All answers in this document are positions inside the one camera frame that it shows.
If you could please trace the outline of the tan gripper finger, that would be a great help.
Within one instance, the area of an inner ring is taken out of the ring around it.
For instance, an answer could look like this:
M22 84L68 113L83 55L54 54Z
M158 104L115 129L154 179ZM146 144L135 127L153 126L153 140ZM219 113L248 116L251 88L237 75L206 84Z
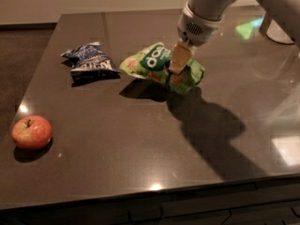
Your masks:
M180 39L174 45L169 71L176 75L180 74L188 61L193 57L195 51L196 47L191 45L188 40Z

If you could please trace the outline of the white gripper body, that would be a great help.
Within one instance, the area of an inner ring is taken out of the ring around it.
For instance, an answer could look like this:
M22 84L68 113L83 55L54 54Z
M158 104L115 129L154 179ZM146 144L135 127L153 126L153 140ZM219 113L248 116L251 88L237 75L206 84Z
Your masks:
M218 30L222 20L220 2L204 5L187 2L177 24L178 35L188 46L200 47Z

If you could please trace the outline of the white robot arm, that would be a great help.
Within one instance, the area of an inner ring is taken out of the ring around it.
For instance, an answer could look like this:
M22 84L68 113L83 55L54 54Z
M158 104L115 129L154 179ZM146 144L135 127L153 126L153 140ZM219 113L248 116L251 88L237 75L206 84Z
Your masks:
M187 0L178 24L179 40L173 48L170 72L182 72L196 49L216 33L232 5L258 5L265 11L261 30L275 23L291 42L300 46L300 0Z

